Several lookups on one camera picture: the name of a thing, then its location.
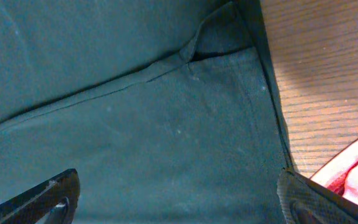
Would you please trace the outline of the black t-shirt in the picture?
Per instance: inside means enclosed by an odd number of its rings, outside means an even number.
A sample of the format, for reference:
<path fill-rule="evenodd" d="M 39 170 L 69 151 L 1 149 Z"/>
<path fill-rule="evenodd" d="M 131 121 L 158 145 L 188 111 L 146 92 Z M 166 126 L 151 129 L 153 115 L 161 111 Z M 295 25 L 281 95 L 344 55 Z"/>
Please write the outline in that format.
<path fill-rule="evenodd" d="M 283 223 L 259 1 L 0 1 L 0 203 L 74 168 L 75 223 Z"/>

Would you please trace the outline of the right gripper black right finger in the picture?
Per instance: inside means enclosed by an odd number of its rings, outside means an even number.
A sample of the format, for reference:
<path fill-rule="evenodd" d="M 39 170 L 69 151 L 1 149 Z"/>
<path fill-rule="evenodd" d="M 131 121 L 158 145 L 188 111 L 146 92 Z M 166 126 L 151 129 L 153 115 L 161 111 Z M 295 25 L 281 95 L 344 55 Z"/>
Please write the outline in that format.
<path fill-rule="evenodd" d="M 358 205 L 291 169 L 282 170 L 277 194 L 287 224 L 358 224 Z"/>

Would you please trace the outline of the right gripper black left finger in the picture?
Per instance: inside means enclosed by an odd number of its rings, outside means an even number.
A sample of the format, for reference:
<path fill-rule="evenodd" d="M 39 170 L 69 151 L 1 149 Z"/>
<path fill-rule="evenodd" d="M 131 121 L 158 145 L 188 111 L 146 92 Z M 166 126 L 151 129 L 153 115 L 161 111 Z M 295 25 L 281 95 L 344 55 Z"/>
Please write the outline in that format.
<path fill-rule="evenodd" d="M 78 172 L 67 169 L 0 204 L 0 224 L 71 224 L 79 196 Z"/>

